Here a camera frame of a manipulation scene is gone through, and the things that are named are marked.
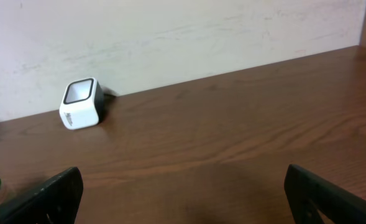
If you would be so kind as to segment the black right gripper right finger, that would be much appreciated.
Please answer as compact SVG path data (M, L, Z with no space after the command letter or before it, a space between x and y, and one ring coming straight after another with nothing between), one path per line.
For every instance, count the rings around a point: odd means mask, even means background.
M334 223L366 223L366 200L298 165L289 165L284 189L296 224L323 223L321 213Z

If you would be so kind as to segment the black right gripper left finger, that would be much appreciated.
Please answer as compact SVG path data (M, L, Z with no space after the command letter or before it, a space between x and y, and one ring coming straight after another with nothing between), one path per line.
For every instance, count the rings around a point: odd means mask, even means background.
M70 167L0 204L0 223L74 224L82 194L80 170Z

